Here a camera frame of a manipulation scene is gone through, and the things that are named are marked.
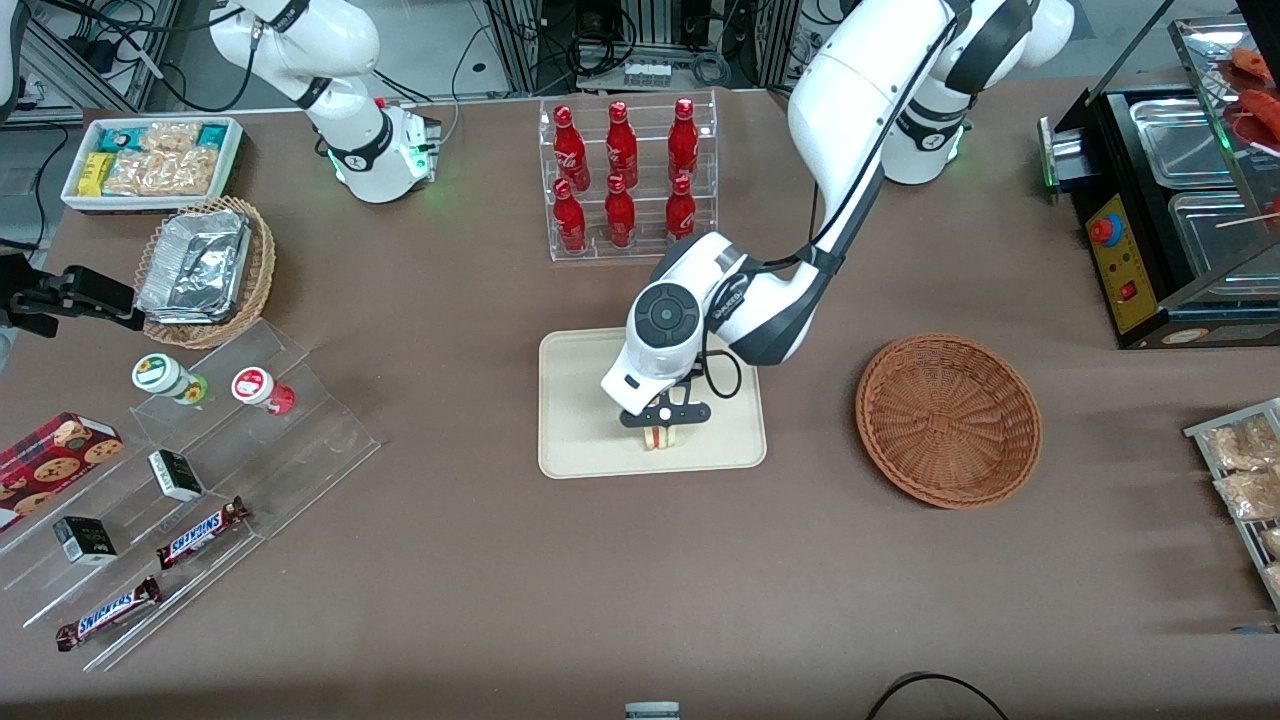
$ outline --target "cookie box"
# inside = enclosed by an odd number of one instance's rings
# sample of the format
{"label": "cookie box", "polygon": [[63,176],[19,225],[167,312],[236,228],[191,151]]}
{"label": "cookie box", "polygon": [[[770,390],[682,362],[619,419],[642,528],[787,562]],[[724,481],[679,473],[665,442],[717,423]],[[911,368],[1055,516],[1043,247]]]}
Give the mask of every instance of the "cookie box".
{"label": "cookie box", "polygon": [[110,425],[63,413],[0,452],[0,532],[122,450]]}

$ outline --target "brown tablecloth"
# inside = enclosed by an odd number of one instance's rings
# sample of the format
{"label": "brown tablecloth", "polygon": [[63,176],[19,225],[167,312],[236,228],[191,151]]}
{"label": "brown tablecloth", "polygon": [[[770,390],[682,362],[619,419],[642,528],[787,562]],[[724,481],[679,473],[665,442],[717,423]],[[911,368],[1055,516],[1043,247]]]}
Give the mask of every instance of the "brown tablecloth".
{"label": "brown tablecloth", "polygon": [[[1001,85],[945,177],[886,187],[804,347],[760,373],[760,466],[572,482],[538,469],[538,343],[621,324],[649,268],[550,263],[536,104],[466,106],[439,182],[385,206],[334,182],[302,114],[242,117],[266,316],[387,445],[108,674],[0,601],[22,703],[0,716],[846,719],[923,669],[1024,719],[1275,716],[1280,638],[1228,633],[1271,615],[1180,429],[1280,395],[1276,351],[1115,350],[1070,206],[1037,187],[1034,120],[1082,86]],[[785,114],[718,97],[722,229],[788,252],[812,181]],[[68,213],[50,266],[129,278],[155,222]],[[860,369],[924,331],[987,343],[1039,401],[1043,460],[1005,505],[924,507],[860,447]],[[86,319],[22,338],[0,445],[118,415],[157,348]],[[882,717],[925,708],[986,716],[915,687]]]}

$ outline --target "control panel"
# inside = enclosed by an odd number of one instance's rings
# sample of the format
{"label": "control panel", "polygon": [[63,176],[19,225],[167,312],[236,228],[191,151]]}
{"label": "control panel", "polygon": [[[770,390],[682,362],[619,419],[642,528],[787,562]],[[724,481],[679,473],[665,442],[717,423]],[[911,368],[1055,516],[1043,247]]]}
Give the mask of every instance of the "control panel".
{"label": "control panel", "polygon": [[1158,310],[1124,204],[1116,195],[1084,225],[1116,328],[1126,333]]}

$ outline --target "red switch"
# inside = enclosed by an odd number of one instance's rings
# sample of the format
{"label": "red switch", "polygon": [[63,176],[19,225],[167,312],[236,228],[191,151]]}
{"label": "red switch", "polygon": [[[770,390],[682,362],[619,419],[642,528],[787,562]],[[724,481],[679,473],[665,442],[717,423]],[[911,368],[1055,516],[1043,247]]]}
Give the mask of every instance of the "red switch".
{"label": "red switch", "polygon": [[1089,224],[1089,240],[1097,242],[1098,245],[1105,243],[1111,240],[1115,233],[1115,225],[1107,218],[1098,218]]}

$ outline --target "wicker basket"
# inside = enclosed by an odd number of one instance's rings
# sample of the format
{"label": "wicker basket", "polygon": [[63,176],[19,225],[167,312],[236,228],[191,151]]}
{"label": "wicker basket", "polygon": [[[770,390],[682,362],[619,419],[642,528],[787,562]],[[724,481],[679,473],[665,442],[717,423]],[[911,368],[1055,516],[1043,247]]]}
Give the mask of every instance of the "wicker basket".
{"label": "wicker basket", "polygon": [[[250,237],[250,255],[244,260],[244,279],[241,282],[239,307],[232,319],[220,325],[161,325],[151,320],[146,322],[142,332],[151,340],[166,345],[178,345],[188,350],[209,350],[238,336],[244,328],[253,324],[262,314],[266,297],[271,293],[271,273],[275,272],[275,241],[271,238],[271,228],[262,222],[262,215],[257,210],[236,197],[219,197],[209,202],[183,208],[180,215],[193,215],[200,213],[212,213],[216,210],[236,210],[248,217],[253,223],[253,234]],[[138,272],[133,275],[133,290],[142,288],[142,281],[147,277],[147,268],[151,266],[151,254],[155,252],[156,238],[160,237],[160,228],[151,233],[151,242],[142,252],[142,261]]]}
{"label": "wicker basket", "polygon": [[919,334],[886,346],[858,383],[855,416],[888,479],[940,507],[1002,502],[1039,461],[1041,416],[1027,383],[959,336]]}

